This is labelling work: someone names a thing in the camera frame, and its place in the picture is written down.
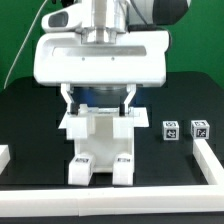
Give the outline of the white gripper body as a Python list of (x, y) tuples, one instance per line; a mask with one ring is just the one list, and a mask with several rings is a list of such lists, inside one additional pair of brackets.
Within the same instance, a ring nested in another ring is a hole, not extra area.
[(36, 47), (34, 77), (43, 85), (160, 87), (169, 39), (166, 31), (140, 31), (119, 35), (114, 44), (83, 44), (73, 32), (45, 34)]

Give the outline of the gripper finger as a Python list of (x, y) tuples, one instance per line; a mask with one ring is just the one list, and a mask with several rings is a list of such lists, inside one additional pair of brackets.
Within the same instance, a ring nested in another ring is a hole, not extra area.
[(129, 104), (131, 103), (133, 97), (136, 94), (136, 89), (137, 87), (135, 84), (128, 84), (126, 86), (127, 97), (125, 98), (124, 102), (120, 104), (119, 107), (120, 116), (125, 116), (126, 114), (129, 113)]
[(68, 114), (76, 114), (77, 108), (76, 104), (74, 102), (74, 99), (72, 97), (73, 94), (73, 88), (70, 84), (62, 83), (60, 87), (61, 95), (63, 96), (66, 104), (67, 104), (67, 113)]

